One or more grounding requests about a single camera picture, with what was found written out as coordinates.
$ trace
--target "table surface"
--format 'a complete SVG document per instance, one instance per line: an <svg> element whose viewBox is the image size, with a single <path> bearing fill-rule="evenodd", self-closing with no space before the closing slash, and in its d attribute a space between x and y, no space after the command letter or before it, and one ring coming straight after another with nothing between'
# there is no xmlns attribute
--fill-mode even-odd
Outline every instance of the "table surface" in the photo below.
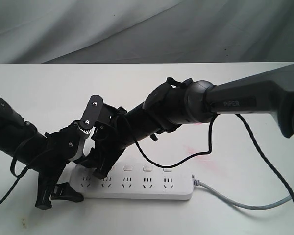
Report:
<svg viewBox="0 0 294 235"><path fill-rule="evenodd" d="M166 77L193 78L216 85L275 69L289 63L0 65L0 96L41 133L58 131L80 119L89 97L127 110L141 103ZM264 153L294 189L294 137L284 138L267 114L244 115ZM160 164L173 164L207 149L208 125L184 125L163 133L157 143L141 141L146 154ZM87 141L87 153L94 143ZM196 178L227 197L250 205L272 203L288 193L256 152L234 115L221 115L213 130L213 153L185 163ZM144 163L135 146L123 161ZM0 152L0 199L15 178L11 158ZM24 165L18 163L18 172ZM61 177L68 179L73 164ZM127 199L53 201L51 210L34 207L37 173L29 171L0 206L0 235L9 234L142 234L142 235L294 235L294 206L288 202L267 211L231 207L196 188L186 202Z"/></svg>

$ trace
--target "power strip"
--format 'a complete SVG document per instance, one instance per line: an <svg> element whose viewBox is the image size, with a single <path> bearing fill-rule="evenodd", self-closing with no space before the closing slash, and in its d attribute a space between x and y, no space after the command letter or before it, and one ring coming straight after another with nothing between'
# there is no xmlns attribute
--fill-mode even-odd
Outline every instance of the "power strip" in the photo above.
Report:
<svg viewBox="0 0 294 235"><path fill-rule="evenodd" d="M192 174L180 167L117 162L102 180L93 172L77 165L71 174L70 185L85 198L188 200L194 189Z"/></svg>

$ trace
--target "gray fabric backdrop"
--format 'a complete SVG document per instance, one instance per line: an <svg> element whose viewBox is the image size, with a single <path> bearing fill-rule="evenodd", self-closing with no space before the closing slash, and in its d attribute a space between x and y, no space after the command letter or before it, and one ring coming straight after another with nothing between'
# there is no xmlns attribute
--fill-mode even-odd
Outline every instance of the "gray fabric backdrop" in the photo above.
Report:
<svg viewBox="0 0 294 235"><path fill-rule="evenodd" d="M0 0L0 63L294 61L294 0Z"/></svg>

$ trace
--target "gray cable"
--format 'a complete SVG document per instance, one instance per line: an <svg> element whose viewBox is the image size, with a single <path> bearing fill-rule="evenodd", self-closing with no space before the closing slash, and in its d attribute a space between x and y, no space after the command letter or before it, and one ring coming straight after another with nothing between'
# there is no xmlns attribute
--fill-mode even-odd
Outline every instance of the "gray cable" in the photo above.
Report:
<svg viewBox="0 0 294 235"><path fill-rule="evenodd" d="M194 180L194 186L202 186L205 189L207 189L208 191L210 191L211 193L213 193L215 196L217 196L222 201L224 201L228 204L232 204L234 206L240 207L240 208L248 209L248 210L268 210L268 209L272 209L272 208L281 206L282 204L291 200L291 197L287 196L287 197L285 197L275 203L272 203L272 204L268 204L268 205L264 205L264 206L250 206L250 205L245 205L245 204L242 204L242 203L239 203L239 202L236 202L236 201L233 201L233 200L227 198L226 196L224 196L221 193L214 190L209 185L207 185L199 180Z"/></svg>

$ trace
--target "electrical outlet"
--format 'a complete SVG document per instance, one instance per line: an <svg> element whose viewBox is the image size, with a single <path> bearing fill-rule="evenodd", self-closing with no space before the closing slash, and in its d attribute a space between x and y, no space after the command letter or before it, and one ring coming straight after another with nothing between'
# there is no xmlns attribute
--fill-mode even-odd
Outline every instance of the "electrical outlet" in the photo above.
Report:
<svg viewBox="0 0 294 235"><path fill-rule="evenodd" d="M185 167L170 171L145 164L117 162L102 180L94 169L77 165L70 185L85 198L133 198L187 200L193 193L193 179Z"/></svg>

